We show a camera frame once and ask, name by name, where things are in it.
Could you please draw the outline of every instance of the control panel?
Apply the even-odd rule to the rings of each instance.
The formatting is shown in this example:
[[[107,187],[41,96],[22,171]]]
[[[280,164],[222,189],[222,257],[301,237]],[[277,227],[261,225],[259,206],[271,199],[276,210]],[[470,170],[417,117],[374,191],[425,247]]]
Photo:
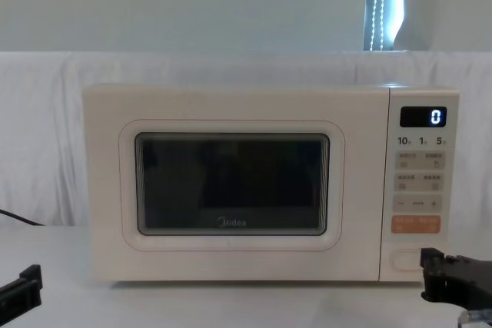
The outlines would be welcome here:
[[[445,247],[458,93],[392,88],[380,280],[419,280],[420,249]]]

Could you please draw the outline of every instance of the microwave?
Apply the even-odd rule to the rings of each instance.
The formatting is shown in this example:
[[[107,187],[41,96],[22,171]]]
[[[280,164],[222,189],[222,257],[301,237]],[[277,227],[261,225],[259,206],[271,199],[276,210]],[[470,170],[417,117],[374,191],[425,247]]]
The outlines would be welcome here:
[[[99,279],[414,281],[446,247],[453,89],[100,84],[83,105]]]

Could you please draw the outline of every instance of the number label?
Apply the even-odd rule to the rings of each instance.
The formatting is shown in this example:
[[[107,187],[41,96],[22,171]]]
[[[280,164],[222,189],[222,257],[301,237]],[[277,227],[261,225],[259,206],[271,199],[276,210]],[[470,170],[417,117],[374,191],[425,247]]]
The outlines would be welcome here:
[[[434,109],[432,113],[430,113],[430,122],[432,124],[439,124],[440,123],[440,110]]]

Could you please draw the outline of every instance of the midea logo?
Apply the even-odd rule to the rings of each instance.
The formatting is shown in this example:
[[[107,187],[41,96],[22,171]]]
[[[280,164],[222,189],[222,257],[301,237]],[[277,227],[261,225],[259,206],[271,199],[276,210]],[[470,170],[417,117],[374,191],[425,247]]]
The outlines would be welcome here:
[[[237,218],[219,217],[217,218],[217,225],[219,226],[219,228],[246,227],[246,220],[237,219]]]

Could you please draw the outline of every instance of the digital display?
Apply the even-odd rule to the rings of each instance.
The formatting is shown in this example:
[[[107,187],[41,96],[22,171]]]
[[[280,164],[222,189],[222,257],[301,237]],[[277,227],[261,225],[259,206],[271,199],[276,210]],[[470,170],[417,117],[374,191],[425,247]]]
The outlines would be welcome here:
[[[402,107],[401,127],[444,127],[446,125],[446,107]]]
[[[139,230],[322,234],[328,151],[323,134],[139,134]]]

